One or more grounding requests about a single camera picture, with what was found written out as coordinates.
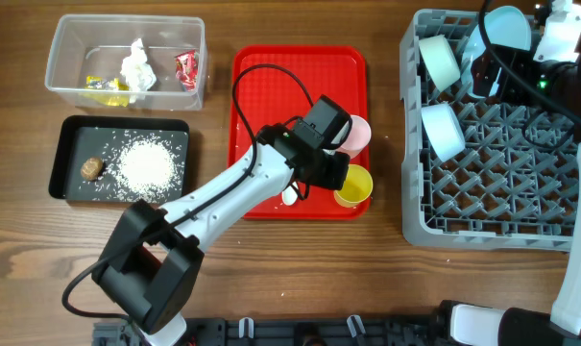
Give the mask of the white rice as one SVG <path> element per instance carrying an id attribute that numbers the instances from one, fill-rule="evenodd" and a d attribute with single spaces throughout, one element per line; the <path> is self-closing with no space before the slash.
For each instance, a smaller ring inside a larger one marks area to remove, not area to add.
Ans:
<path id="1" fill-rule="evenodd" d="M 163 204 L 182 196 L 188 133 L 142 129 L 82 127 L 73 145 L 64 196 L 71 201 Z M 86 181 L 81 167 L 100 158 L 105 169 Z"/>

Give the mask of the brown food ball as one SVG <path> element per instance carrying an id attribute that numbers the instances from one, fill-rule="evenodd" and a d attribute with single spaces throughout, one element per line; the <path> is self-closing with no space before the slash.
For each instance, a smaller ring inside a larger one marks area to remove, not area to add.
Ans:
<path id="1" fill-rule="evenodd" d="M 99 176 L 102 175 L 105 169 L 105 163 L 100 158 L 89 158 L 87 159 L 81 167 L 81 175 L 86 181 L 95 181 Z"/>

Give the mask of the red snack wrapper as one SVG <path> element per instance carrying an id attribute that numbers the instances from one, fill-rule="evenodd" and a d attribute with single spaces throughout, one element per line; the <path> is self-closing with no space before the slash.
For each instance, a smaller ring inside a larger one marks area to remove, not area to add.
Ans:
<path id="1" fill-rule="evenodd" d="M 175 57 L 176 77 L 185 91 L 192 91 L 197 82 L 198 51 L 189 50 Z"/>

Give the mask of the light blue bowl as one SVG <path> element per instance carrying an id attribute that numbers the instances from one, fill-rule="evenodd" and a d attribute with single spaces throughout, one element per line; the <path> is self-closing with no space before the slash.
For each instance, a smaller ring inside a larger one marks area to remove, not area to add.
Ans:
<path id="1" fill-rule="evenodd" d="M 460 123 L 449 104 L 423 107 L 421 118 L 431 147 L 440 161 L 448 161 L 466 148 Z"/>

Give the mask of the mint green bowl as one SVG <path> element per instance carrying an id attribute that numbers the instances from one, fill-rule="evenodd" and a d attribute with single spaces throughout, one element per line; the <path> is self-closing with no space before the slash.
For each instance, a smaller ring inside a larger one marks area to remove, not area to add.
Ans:
<path id="1" fill-rule="evenodd" d="M 444 91 L 460 79 L 460 68 L 444 35 L 419 40 L 425 68 L 439 91 Z"/>

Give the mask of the white napkin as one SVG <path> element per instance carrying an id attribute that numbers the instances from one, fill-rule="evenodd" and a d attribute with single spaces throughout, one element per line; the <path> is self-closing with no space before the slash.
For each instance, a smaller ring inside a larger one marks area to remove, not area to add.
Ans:
<path id="1" fill-rule="evenodd" d="M 157 82 L 157 76 L 152 66 L 148 64 L 141 38 L 132 43 L 130 55 L 122 61 L 120 74 L 132 93 L 129 99 L 130 104 L 143 99 L 142 95 L 135 95 L 136 92 L 148 91 Z"/>

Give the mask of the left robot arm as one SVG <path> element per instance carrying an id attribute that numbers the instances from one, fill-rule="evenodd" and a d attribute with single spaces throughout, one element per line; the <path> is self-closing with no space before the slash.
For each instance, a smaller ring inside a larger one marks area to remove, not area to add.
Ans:
<path id="1" fill-rule="evenodd" d="M 149 345 L 175 345 L 186 332 L 181 310 L 207 249 L 246 213 L 293 183 L 336 190 L 350 158 L 339 151 L 351 125 L 296 120 L 267 125 L 245 155 L 219 176 L 159 208 L 128 207 L 91 271 Z"/>

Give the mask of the yellow plastic cup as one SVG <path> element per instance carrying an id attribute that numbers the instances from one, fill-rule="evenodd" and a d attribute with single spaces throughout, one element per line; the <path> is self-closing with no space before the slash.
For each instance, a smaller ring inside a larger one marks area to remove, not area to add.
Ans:
<path id="1" fill-rule="evenodd" d="M 371 173 L 365 167 L 350 164 L 343 186 L 333 192 L 333 198 L 341 207 L 353 208 L 371 196 L 373 186 Z"/>

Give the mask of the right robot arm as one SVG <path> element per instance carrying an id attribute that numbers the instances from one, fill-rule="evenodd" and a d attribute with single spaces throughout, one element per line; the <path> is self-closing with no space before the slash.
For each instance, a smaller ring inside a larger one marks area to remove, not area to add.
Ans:
<path id="1" fill-rule="evenodd" d="M 581 116 L 578 142 L 579 197 L 566 276 L 551 313 L 458 304 L 449 315 L 450 338 L 462 345 L 581 345 Z"/>

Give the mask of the light blue plate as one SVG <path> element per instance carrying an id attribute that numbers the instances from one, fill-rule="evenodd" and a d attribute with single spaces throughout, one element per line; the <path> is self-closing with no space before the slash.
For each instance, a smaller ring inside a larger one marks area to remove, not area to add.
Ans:
<path id="1" fill-rule="evenodd" d="M 532 45 L 531 29 L 527 19 L 519 9 L 513 6 L 499 7 L 485 15 L 484 24 L 492 44 L 524 51 L 530 50 Z M 471 73 L 471 66 L 484 52 L 485 45 L 479 28 L 475 27 L 461 56 L 463 68 L 460 77 L 463 85 L 470 86 L 468 94 L 474 99 L 483 99 L 483 96 L 473 90 L 474 76 Z"/>

